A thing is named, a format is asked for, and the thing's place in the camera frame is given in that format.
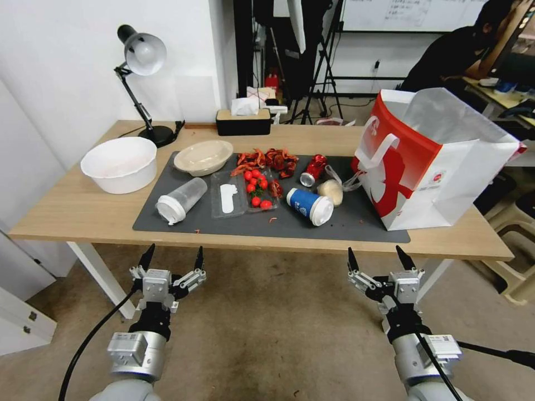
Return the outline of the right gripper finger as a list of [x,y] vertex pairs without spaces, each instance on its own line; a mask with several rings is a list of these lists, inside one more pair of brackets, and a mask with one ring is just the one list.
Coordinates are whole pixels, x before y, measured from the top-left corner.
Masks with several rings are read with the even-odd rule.
[[425,271],[416,268],[413,259],[399,245],[396,245],[396,252],[403,267],[402,272],[396,273],[396,280],[400,282],[420,282]]
[[364,295],[389,295],[387,276],[370,276],[359,269],[353,250],[348,248],[348,282]]

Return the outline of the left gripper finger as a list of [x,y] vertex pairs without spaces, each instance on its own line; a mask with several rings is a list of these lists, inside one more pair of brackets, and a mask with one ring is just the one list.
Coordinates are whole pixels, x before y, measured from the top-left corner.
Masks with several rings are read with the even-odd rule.
[[203,247],[200,246],[194,263],[194,268],[183,276],[176,276],[171,285],[172,294],[190,294],[207,279],[204,269]]
[[152,261],[155,251],[155,243],[151,244],[149,248],[141,255],[137,265],[129,269],[130,275],[135,280],[142,280],[148,273],[150,263]]

